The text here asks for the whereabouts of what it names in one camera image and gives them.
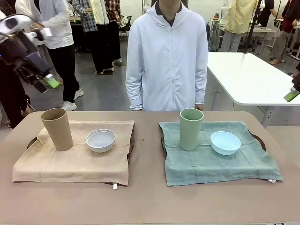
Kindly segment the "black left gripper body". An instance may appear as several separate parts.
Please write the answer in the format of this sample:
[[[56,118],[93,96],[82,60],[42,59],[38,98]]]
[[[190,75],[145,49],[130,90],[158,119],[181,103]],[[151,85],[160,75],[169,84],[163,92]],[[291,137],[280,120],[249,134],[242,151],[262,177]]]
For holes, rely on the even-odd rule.
[[[51,68],[48,64],[40,58],[37,52],[32,52],[26,56],[18,58],[15,61],[15,66],[18,69],[29,70],[35,75],[42,78],[51,78]]]

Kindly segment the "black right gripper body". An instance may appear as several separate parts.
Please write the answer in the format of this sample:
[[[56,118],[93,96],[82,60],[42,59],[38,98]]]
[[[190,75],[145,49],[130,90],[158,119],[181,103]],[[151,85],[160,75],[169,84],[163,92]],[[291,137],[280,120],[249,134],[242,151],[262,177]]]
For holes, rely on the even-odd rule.
[[[300,92],[300,71],[295,71],[292,74],[292,83],[293,83],[292,91]]]

